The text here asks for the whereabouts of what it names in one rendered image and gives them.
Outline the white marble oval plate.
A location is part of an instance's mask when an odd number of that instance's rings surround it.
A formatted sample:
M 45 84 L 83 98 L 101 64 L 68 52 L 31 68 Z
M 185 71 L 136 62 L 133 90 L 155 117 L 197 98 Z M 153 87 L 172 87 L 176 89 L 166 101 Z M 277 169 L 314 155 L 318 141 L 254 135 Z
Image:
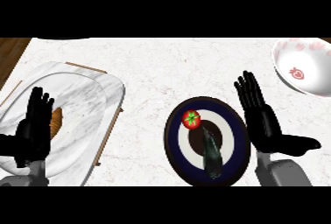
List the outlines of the white marble oval plate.
M 21 84 L 0 107 L 0 134 L 14 135 L 25 118 L 33 87 L 42 87 L 62 108 L 62 127 L 51 140 L 46 176 L 56 176 L 79 160 L 99 130 L 107 97 L 101 85 L 82 74 L 52 73 Z

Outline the dark green eggplant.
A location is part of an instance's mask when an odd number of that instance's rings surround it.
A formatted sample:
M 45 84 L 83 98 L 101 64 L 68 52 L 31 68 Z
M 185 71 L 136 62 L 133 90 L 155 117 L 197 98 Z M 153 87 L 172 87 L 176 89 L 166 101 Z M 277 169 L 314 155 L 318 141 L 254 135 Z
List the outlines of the dark green eggplant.
M 223 172 L 223 158 L 216 145 L 213 133 L 207 129 L 203 129 L 203 146 L 204 171 L 212 179 L 218 179 Z

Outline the white bowl with pink print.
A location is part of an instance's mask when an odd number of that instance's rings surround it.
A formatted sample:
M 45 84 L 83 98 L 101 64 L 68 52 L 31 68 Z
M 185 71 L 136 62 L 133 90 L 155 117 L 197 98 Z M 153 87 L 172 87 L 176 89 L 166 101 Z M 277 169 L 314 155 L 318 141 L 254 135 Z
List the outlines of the white bowl with pink print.
M 321 38 L 280 38 L 272 62 L 284 84 L 294 91 L 331 98 L 331 43 Z

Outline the white marble tray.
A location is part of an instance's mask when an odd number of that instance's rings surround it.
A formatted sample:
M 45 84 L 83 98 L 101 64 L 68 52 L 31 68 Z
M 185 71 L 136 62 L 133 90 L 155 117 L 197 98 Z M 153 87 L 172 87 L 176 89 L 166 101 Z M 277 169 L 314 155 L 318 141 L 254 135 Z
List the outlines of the white marble tray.
M 62 109 L 62 125 L 51 140 L 46 177 L 52 186 L 82 186 L 96 166 L 119 116 L 126 88 L 111 74 L 61 62 L 42 64 L 0 106 L 0 134 L 14 135 L 25 118 L 34 87 Z

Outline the red tomato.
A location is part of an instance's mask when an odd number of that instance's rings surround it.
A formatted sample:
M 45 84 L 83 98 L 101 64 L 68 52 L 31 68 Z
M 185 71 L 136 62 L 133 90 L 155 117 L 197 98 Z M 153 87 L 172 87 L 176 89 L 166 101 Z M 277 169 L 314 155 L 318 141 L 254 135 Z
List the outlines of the red tomato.
M 201 115 L 195 110 L 188 110 L 182 115 L 182 125 L 189 130 L 197 130 L 201 125 Z

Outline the brown croissant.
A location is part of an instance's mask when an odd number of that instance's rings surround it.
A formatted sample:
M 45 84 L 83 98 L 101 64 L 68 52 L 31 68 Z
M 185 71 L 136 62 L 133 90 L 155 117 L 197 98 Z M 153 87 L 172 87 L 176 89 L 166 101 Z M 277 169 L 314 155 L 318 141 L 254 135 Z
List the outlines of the brown croissant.
M 62 108 L 56 108 L 56 110 L 52 113 L 52 119 L 51 119 L 51 137 L 55 137 L 61 127 L 62 127 Z

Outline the dark blue and white plate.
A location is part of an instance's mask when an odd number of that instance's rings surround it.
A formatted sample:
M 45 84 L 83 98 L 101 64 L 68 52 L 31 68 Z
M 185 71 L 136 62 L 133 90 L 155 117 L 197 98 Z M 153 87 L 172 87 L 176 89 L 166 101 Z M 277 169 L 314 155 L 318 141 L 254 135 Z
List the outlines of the dark blue and white plate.
M 200 96 L 170 113 L 164 129 L 170 165 L 192 186 L 231 186 L 244 175 L 252 143 L 243 118 L 219 99 Z

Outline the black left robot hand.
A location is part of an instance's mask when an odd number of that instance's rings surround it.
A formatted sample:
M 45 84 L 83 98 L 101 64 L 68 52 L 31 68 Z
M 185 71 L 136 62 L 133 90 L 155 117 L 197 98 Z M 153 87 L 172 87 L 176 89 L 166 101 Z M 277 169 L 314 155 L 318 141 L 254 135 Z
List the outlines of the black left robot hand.
M 27 104 L 25 119 L 15 135 L 0 134 L 0 156 L 14 157 L 18 168 L 43 161 L 51 152 L 51 120 L 55 99 L 42 87 L 34 87 Z

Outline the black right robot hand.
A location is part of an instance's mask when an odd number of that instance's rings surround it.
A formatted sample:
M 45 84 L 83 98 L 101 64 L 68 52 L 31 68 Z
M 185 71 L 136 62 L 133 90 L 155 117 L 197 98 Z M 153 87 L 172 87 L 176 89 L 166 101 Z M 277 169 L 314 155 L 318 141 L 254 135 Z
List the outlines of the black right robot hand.
M 243 72 L 234 86 L 256 150 L 262 153 L 283 153 L 293 157 L 302 157 L 308 151 L 320 149 L 322 145 L 312 137 L 283 133 L 275 111 L 265 102 L 263 92 L 252 72 Z

